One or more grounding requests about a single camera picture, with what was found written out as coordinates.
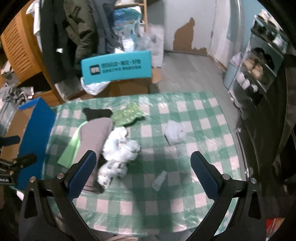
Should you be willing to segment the grey clothes pile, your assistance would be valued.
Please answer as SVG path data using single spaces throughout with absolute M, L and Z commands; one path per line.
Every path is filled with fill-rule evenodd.
M 20 106 L 33 99 L 35 93 L 33 87 L 17 87 L 18 79 L 9 61 L 1 68 L 1 77 L 4 85 L 1 87 L 1 101 L 10 102 Z

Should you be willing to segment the blue cardboard storage box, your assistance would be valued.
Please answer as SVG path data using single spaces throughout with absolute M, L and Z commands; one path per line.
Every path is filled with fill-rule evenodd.
M 55 118 L 56 114 L 41 97 L 23 104 L 16 111 L 6 136 L 19 136 L 20 142 L 3 147 L 1 158 L 11 161 L 28 154 L 37 156 L 36 163 L 20 170 L 16 189 L 25 190 L 32 176 L 41 179 L 46 147 Z

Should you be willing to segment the white plastic bag bundle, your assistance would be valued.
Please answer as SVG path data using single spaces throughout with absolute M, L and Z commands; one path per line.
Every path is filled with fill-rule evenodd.
M 127 138 L 125 127 L 115 128 L 106 140 L 102 156 L 106 160 L 98 170 L 97 182 L 108 188 L 115 177 L 123 178 L 127 174 L 127 165 L 138 157 L 141 146 L 136 140 Z

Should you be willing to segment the black sock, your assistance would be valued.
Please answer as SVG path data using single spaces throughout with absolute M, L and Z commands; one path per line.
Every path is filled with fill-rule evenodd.
M 85 114 L 87 121 L 91 121 L 96 118 L 110 118 L 113 114 L 110 109 L 83 108 L 82 112 Z

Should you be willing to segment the grey green cloth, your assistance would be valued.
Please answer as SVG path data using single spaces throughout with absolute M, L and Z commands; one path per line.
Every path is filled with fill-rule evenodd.
M 109 137 L 112 128 L 113 121 L 110 118 L 96 118 L 84 122 L 74 132 L 73 137 L 58 160 L 58 164 L 70 168 L 73 164 L 79 162 L 88 150 L 95 152 L 96 165 L 83 188 L 84 193 L 100 193 L 101 191 L 101 187 L 97 182 L 99 160 L 105 141 Z

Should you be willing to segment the white plastic bag under box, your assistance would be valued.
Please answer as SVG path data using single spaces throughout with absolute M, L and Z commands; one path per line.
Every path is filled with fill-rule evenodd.
M 80 78 L 80 83 L 82 88 L 85 90 L 87 94 L 90 94 L 92 96 L 96 96 L 103 92 L 107 88 L 107 86 L 110 84 L 110 81 L 107 82 L 100 82 L 100 83 L 93 83 L 93 84 L 85 84 L 84 78 Z

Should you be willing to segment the hanging dark jackets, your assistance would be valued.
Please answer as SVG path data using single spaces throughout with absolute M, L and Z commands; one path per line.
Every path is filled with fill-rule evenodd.
M 115 1 L 41 1 L 43 62 L 53 84 L 81 77 L 81 61 L 113 53 Z

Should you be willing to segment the wooden louvered cabinet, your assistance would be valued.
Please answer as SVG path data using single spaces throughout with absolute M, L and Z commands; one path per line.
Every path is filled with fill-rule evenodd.
M 35 97 L 42 97 L 49 106 L 57 106 L 64 100 L 51 82 L 50 75 L 43 63 L 42 53 L 37 37 L 33 34 L 33 16 L 26 14 L 31 2 L 28 2 L 11 20 L 1 34 L 4 53 L 10 62 L 16 78 L 17 86 L 41 85 L 48 90 Z

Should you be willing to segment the light blue trash bin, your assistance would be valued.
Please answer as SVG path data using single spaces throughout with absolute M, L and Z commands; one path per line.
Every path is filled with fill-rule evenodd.
M 230 89 L 230 86 L 234 81 L 237 70 L 241 64 L 242 58 L 243 58 L 243 54 L 242 52 L 239 52 L 233 55 L 230 61 L 228 62 L 227 70 L 223 77 L 223 85 L 226 87 L 227 90 Z

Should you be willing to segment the grey fuzzy sock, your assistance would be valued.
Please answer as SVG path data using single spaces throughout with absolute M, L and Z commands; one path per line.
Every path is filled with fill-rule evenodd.
M 166 124 L 164 136 L 168 144 L 173 146 L 185 140 L 186 131 L 181 123 L 170 120 Z

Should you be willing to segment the small grey wrapper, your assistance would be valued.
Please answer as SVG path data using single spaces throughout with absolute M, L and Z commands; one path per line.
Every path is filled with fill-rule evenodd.
M 158 192 L 161 188 L 161 186 L 163 185 L 163 182 L 165 181 L 167 176 L 167 171 L 162 171 L 158 177 L 154 180 L 153 184 L 152 184 L 152 188 Z

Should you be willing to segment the blue white plastic bags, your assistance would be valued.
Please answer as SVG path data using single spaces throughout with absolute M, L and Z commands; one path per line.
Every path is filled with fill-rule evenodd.
M 140 7 L 115 9 L 113 31 L 118 36 L 124 52 L 151 51 L 152 66 L 161 68 L 164 60 L 164 35 L 162 25 L 148 24 L 142 20 Z

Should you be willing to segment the teal shoe box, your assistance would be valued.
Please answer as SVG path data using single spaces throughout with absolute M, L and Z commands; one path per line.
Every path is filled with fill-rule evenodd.
M 152 77 L 151 51 L 107 54 L 81 61 L 86 85 Z

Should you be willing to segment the green white checkered tablecloth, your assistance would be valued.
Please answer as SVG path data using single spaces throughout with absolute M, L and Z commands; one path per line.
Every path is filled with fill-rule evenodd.
M 163 93 L 71 101 L 53 110 L 56 120 L 47 145 L 44 177 L 65 168 L 58 164 L 75 130 L 85 122 L 83 108 L 113 111 L 135 102 L 144 118 L 127 128 L 139 142 L 138 158 L 127 175 L 115 178 L 101 194 L 86 193 L 74 205 L 94 230 L 137 237 L 191 230 L 212 206 L 191 169 L 190 156 L 200 151 L 221 173 L 242 179 L 237 150 L 217 99 L 211 92 Z M 168 121 L 184 126 L 184 141 L 170 146 L 164 136 Z M 154 180 L 167 171 L 160 190 Z

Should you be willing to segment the green sparkly cloth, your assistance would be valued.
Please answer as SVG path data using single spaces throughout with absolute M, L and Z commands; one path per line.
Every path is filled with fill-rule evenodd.
M 132 124 L 138 118 L 144 117 L 144 112 L 135 102 L 129 103 L 123 109 L 115 111 L 110 117 L 115 128 Z

